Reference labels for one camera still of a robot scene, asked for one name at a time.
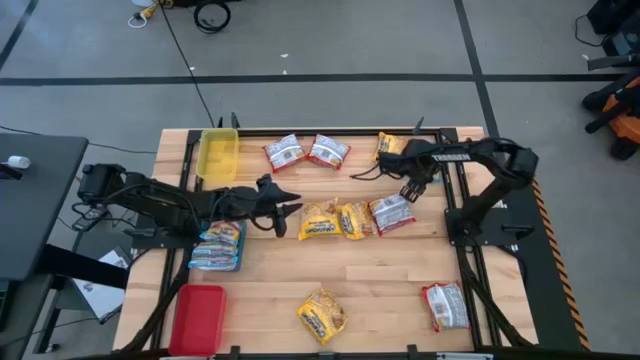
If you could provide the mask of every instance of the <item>red plastic tray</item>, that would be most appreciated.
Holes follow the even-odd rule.
[[[178,293],[169,354],[212,356],[220,347],[227,294],[220,286],[184,285]]]

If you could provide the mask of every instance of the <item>concrete floor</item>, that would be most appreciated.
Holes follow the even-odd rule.
[[[573,38],[573,21],[594,0],[463,0],[480,67],[491,74],[585,74],[583,55],[603,55]],[[0,3],[0,48],[28,0]],[[167,11],[197,76],[295,74],[472,74],[452,0],[245,0],[232,3],[222,33],[198,32],[184,9]],[[126,25],[130,1],[40,1],[6,62],[7,78],[186,76],[161,14],[144,29]],[[588,23],[582,36],[596,41]],[[593,350],[640,354],[640,157],[608,156],[612,135],[582,130],[580,108],[605,83],[487,83],[500,134],[540,156],[538,178]],[[252,126],[485,126],[471,81],[209,83],[214,118],[238,114]],[[0,86],[0,125],[154,150],[163,128],[207,127],[193,85]],[[89,148],[85,163],[114,162],[151,173],[153,156]],[[72,189],[60,216],[72,222]],[[50,242],[70,247],[58,224]],[[63,312],[60,323],[88,314]],[[111,349],[117,318],[57,329],[63,348],[27,359],[65,359]]]

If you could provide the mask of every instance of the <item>black clamp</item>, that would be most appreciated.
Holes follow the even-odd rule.
[[[409,353],[409,360],[420,360],[418,347],[415,344],[407,345],[407,352]]]
[[[231,351],[229,351],[229,360],[238,360],[240,359],[240,346],[233,345],[231,346]]]
[[[318,360],[335,360],[335,353],[318,353]]]

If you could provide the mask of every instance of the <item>yellow snack bag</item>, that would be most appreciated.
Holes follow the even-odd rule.
[[[347,239],[359,240],[377,232],[376,222],[366,201],[338,207],[340,227]]]
[[[338,198],[333,200],[304,204],[302,207],[302,224],[298,240],[306,240],[319,235],[340,235],[338,219]]]
[[[376,148],[376,153],[373,154],[373,160],[378,160],[379,152],[401,154],[408,142],[409,139],[380,132],[378,134],[378,147]]]
[[[334,294],[324,288],[314,291],[296,314],[322,345],[342,331],[349,320],[349,316],[336,303]]]

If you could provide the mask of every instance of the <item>yellow plastic container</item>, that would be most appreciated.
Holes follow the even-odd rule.
[[[236,178],[239,151],[236,129],[203,130],[196,174],[206,181],[232,181]]]

